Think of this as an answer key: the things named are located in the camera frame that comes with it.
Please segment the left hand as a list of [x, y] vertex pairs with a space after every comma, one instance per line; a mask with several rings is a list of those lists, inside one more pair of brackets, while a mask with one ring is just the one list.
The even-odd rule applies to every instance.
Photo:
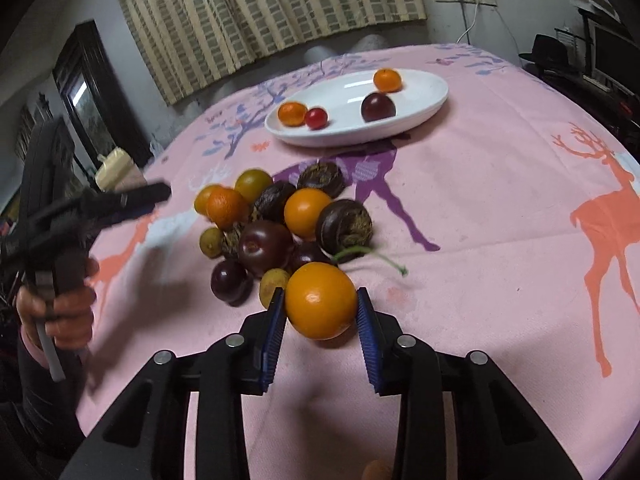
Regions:
[[[55, 298], [54, 319], [45, 322], [44, 328], [59, 349], [78, 351], [87, 347], [92, 339], [92, 305], [95, 301], [96, 292], [86, 284]], [[36, 321], [46, 314], [46, 303], [26, 286], [22, 286], [17, 295], [16, 307], [22, 323], [23, 344], [35, 360], [42, 361], [44, 356]]]

